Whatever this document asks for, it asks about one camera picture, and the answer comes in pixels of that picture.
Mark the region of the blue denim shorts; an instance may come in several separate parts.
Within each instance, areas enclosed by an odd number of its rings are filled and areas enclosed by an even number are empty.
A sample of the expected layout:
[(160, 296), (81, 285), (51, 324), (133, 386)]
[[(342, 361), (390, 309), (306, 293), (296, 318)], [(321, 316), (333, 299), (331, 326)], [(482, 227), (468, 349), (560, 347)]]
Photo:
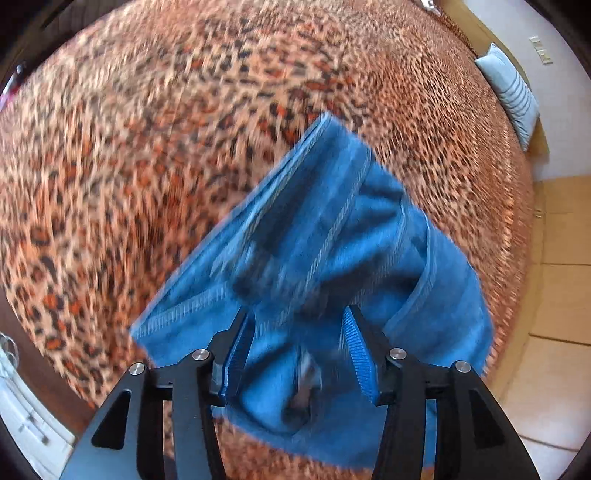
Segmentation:
[(370, 468), (386, 411), (353, 371), (342, 334), (349, 305), (423, 362), (485, 366), (493, 324), (475, 270), (372, 150), (325, 114), (130, 332), (155, 364), (173, 365), (246, 308), (256, 334), (221, 416), (288, 453)]

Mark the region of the beige wardrobe cabinets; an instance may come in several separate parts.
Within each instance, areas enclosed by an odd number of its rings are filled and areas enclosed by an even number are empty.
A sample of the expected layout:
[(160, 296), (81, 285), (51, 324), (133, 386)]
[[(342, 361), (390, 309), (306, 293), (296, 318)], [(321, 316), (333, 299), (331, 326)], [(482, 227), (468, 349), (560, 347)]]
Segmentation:
[(528, 284), (491, 390), (543, 479), (590, 435), (590, 179), (535, 185)]

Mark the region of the leopard print bedspread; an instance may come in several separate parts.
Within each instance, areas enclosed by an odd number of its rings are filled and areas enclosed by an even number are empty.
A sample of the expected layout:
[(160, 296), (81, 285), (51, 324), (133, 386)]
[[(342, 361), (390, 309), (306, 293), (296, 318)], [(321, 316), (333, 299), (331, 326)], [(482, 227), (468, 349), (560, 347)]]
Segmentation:
[[(133, 1), (42, 64), (1, 115), (1, 284), (98, 409), (160, 367), (131, 327), (322, 115), (365, 143), (464, 253), (495, 365), (527, 268), (531, 172), (452, 26), (408, 1)], [(374, 479), (211, 410), (230, 479)]]

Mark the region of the light blue striped pillow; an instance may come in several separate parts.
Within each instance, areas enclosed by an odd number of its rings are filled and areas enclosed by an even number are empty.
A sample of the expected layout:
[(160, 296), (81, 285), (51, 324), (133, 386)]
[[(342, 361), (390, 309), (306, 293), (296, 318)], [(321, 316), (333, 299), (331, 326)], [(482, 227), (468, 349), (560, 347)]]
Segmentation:
[(509, 57), (495, 43), (475, 60), (514, 127), (520, 146), (527, 151), (539, 119), (539, 104)]

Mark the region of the white wall switch plate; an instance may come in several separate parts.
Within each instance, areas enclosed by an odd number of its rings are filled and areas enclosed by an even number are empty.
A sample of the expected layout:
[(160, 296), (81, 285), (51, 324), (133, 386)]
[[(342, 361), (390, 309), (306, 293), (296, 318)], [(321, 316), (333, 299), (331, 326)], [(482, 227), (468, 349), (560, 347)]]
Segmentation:
[(544, 65), (550, 65), (553, 63), (550, 54), (548, 53), (545, 45), (543, 44), (539, 36), (532, 36), (529, 38), (529, 41), (534, 47), (536, 54), (538, 55), (539, 59)]

